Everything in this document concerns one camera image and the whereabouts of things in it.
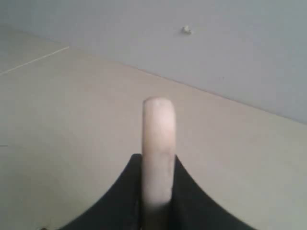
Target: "floor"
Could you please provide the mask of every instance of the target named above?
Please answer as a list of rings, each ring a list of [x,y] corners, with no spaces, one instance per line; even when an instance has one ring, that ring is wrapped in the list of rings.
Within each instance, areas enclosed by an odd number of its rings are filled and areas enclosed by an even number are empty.
[[[0,26],[0,227],[54,230],[141,151],[142,101],[170,98],[177,155],[260,230],[307,228],[307,126]]]

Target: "floor seam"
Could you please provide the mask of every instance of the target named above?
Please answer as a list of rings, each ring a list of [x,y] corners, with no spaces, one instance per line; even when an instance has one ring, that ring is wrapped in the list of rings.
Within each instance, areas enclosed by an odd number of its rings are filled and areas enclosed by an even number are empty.
[[[13,70],[15,70],[15,69],[18,69],[18,68],[20,68],[20,67],[26,66],[26,65],[31,64],[31,63],[36,62],[36,61],[39,61],[39,60],[41,60],[41,59],[43,59],[43,58],[47,58],[47,57],[49,57],[49,56],[51,56],[51,55],[53,55],[53,54],[59,53],[59,52],[65,50],[65,49],[68,49],[68,48],[69,48],[69,46],[64,47],[64,48],[59,49],[59,50],[57,50],[57,51],[55,51],[55,52],[52,52],[52,53],[50,53],[50,54],[44,55],[44,56],[42,56],[42,57],[38,57],[38,58],[36,58],[36,59],[33,59],[32,61],[29,61],[29,62],[26,62],[26,63],[24,63],[24,64],[22,64],[22,65],[16,66],[16,67],[14,67],[14,68],[12,68],[12,69],[8,69],[8,70],[6,70],[6,71],[4,71],[4,72],[1,72],[1,73],[0,73],[0,76],[2,76],[3,74],[6,74],[6,73],[8,73],[8,72],[11,72],[11,71],[13,71]]]

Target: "gray wall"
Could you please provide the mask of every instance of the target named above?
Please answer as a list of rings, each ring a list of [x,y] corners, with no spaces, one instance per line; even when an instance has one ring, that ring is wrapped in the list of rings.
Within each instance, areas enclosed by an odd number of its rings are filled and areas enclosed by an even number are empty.
[[[307,1],[3,0],[0,23],[307,123]],[[194,35],[180,29],[190,25]]]

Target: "white wall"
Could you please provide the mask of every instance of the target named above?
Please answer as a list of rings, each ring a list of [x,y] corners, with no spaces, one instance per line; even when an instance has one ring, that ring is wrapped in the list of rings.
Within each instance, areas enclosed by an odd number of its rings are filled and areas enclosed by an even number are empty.
[[[307,123],[307,1],[2,0],[0,23]],[[184,25],[195,34],[180,34]]]

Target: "beige floor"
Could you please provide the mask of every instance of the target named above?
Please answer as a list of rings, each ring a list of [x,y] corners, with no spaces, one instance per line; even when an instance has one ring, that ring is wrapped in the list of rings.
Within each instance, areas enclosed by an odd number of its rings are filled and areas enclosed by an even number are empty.
[[[153,95],[173,100],[177,154],[212,198],[261,230],[307,228],[306,125],[1,29],[0,45],[18,37],[0,46],[1,229],[53,230],[92,205],[141,151]]]

